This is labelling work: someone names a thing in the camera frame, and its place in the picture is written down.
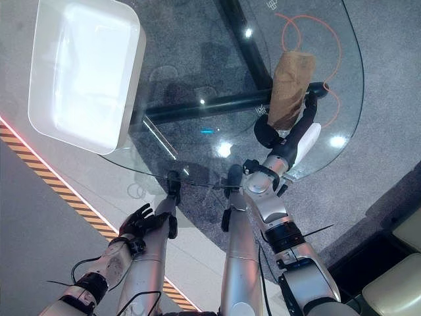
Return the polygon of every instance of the gray carpet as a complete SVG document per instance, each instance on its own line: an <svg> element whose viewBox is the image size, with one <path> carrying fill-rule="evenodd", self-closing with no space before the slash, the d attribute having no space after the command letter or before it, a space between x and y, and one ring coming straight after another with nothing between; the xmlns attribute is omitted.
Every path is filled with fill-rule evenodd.
<svg viewBox="0 0 421 316"><path fill-rule="evenodd" d="M38 315L65 289L46 280L71 283L73 265L98 256L107 241L2 141L0 176L0 314ZM116 315L121 287L104 297L96 315ZM165 295L161 307L180 311Z"/></svg>
<svg viewBox="0 0 421 316"><path fill-rule="evenodd" d="M302 2L298 2L297 5L288 4L282 7L278 1L278 12L283 12L282 9L288 8L287 15L300 14L305 7ZM263 10L266 9L264 1L250 1L250 3L241 1L241 4L246 16L255 23L256 30L259 31L256 32L256 39L260 45L260 52L268 68L273 72L280 54L280 27L277 30L270 29L274 22L265 20L267 14L263 13ZM421 96L419 90L421 44L417 40L421 35L419 19L421 3L419 1L397 2L392 0L367 3L358 0L346 1L346 4L359 39L365 67L366 87L359 127L345 151L333 163L320 172L295 183L284 195L287 210L294 216L303 233L311 232L327 224L335 224L332 228L309 238L328 265L336 262L373 232L387 226L384 219L392 218L396 212L395 208L399 205L390 203L387 204L388 207L385 207L382 197L384 194L387 194L391 201L404 201L412 199L413 192L417 192L420 187L419 177L415 176L419 175L418 169L414 173L408 174L408 172L416 166L421 157L421 146L418 145L421 131L419 125L421 108L418 105ZM178 57L173 66L177 69L176 71L173 68L164 68L154 75L159 75L169 81L187 82L189 93L179 88L167 94L154 92L154 94L148 95L150 98L143 106L147 107L148 104L159 106L164 101L171 103L176 99L176 102L171 103L175 104L197 97L192 92L194 87L203 84L212 85L210 82L212 82L214 72L208 71L214 66L225 75L221 77L223 84L213 87L214 89L209 91L212 90L217 95L226 95L232 92L244 92L252 87L241 58L238 57L238 52L232 44L232 39L225 34L226 29L223 28L222 21L217 19L216 11L212 10L210 13L208 6L200 1L194 1L194 4L192 1L177 1L174 7L165 7L164 11L168 11L167 13L161 13L170 15L168 17L169 25L165 24L163 27L173 33L180 30L193 32L193 30L185 30L186 25L181 24L181 20L177 19L178 14L181 14L179 6L185 10L188 9L188 15L182 18L184 20L191 15L195 16L195 14L201 16L199 22L196 20L200 27L197 24L191 24L190 18L188 25L200 30L202 36L196 37L194 43L185 42L181 55L178 55L179 49L172 50L174 56ZM352 126L344 128L344 125L351 124L349 121L355 119L359 114L362 78L359 72L358 51L352 39L351 29L346 26L346 23L344 24L345 11L341 8L340 1L314 1L306 8L305 13L322 17L337 30L341 37L344 57L341 70L332 82L332 87L338 92L343 104L338 121L334 123L337 125L332 128L332 131L347 130L348 134L345 137L350 137L353 131ZM210 14L212 23L209 25L213 25L213 27L218 25L219 36L216 43L220 45L220 52L223 52L223 56L215 56L218 57L216 61L222 61L221 65L216 65L214 59L207 59L209 56L204 58L204 50L198 48L201 43L205 44L209 38L211 41L215 39L215 37L209 36L212 27L203 29L203 25L210 23L210 20L205 18ZM311 28L310 24L305 23L303 22L303 27L307 25L306 30ZM182 26L182 28L175 30L174 28L177 26ZM323 50L325 45L331 47L331 42L317 42L332 40L331 35L323 33L326 30L314 29L314 31L317 34L313 38L307 38L307 49L314 50L315 54L320 52L318 49L326 52L326 60L320 61L319 59L318 65L322 65L322 67L316 71L316 76L324 78L326 76L324 72L327 72L324 68L328 68L327 65L332 64L328 64L328 61L335 56L336 51ZM153 45L155 45L155 39L153 36L152 38ZM288 40L289 43L294 42L294 38ZM227 54L231 63L224 62ZM200 63L194 61L199 56L202 56ZM154 61L155 59L145 58L145 60ZM180 64L181 60L186 60L186 63L193 62L182 65ZM192 75L179 75L179 73L188 72L196 74L197 65L203 67L198 72L200 79ZM153 72L151 69L155 66L148 68L149 65L144 64L143 80L149 79L150 81ZM245 72L244 76L238 76L238 72ZM244 78L243 84L238 85L238 80L241 78ZM161 91L166 85L171 86L168 82L161 82L158 84L159 88L152 86L157 91ZM178 97L179 92L186 99ZM326 99L326 103L322 102L325 100L320 103L326 104L326 107L321 110L320 121L329 118L332 113L329 113L329 110L332 111L332 107L334 107L333 100ZM153 140L150 133L147 130L142 130L140 126L132 127L131 136L148 167L154 173L162 175L168 169L187 168L190 174L194 174L194 180L201 183L215 183L224 177L224 172L228 170L231 163L242 163L244 158L257 158L262 161L267 151L257 145L250 125L256 118L257 114L254 111L249 111L224 117L160 124L159 129L170 143L174 147L180 148L180 157L177 161L173 161L161 145ZM200 127L207 126L223 127L223 137L215 134L210 137L200 135ZM211 154L215 152L215 146L224 139L232 140L234 144L229 159L221 159L215 154ZM403 179L399 182L406 174L408 175L405 178L409 177L411 180ZM226 239L220 231L219 224L225 204L226 201L221 190L184 186L184 199L180 206L193 223L223 250L226 247ZM406 205L409 206L401 207L398 212L402 216L404 213L412 211L411 203Z"/></svg>

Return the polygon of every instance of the yellow and black striped tape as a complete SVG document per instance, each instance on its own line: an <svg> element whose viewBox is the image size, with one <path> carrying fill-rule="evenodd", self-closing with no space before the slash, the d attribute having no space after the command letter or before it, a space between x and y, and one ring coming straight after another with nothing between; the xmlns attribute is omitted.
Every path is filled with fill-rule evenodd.
<svg viewBox="0 0 421 316"><path fill-rule="evenodd" d="M3 140L38 176L47 183L51 189L82 216L94 229L103 235L108 241L117 237L116 232L107 224L92 208L82 201L74 189L64 183L53 172L50 166L44 164L27 144L20 140L15 131L8 128L0 117L0 138ZM181 309L185 311L199 311L199 309L182 294L167 278L164 281L163 292L171 298Z"/></svg>

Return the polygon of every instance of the white tray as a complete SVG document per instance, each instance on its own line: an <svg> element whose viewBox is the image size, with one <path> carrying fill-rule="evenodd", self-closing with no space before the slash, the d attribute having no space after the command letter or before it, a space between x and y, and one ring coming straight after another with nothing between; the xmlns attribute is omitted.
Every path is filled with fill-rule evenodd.
<svg viewBox="0 0 421 316"><path fill-rule="evenodd" d="M114 0L40 0L28 117L40 133L105 155L124 143L146 36Z"/></svg>

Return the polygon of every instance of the glass table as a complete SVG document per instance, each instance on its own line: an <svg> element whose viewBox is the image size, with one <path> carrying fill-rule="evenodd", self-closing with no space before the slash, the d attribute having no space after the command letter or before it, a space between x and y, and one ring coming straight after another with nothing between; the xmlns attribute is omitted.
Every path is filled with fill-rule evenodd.
<svg viewBox="0 0 421 316"><path fill-rule="evenodd" d="M229 167L262 163L270 149L253 126L268 111L283 50L316 57L313 82L323 127L285 177L298 180L332 162L357 127L364 91L361 55L341 0L130 1L147 45L126 145L105 159L183 182L224 185Z"/></svg>

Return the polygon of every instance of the black metal frame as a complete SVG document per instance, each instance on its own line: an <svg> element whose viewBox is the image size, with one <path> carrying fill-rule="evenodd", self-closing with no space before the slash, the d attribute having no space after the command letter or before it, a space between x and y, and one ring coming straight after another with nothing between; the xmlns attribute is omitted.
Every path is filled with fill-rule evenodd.
<svg viewBox="0 0 421 316"><path fill-rule="evenodd" d="M254 39L245 37L247 20L239 1L215 1L221 14L224 15L227 27L232 33L258 91L250 94L216 97L212 100L206 100L206 104L201 104L197 100L191 103L147 109L145 115L154 124L244 111L261 105L267 107L270 103L272 77L263 63Z"/></svg>

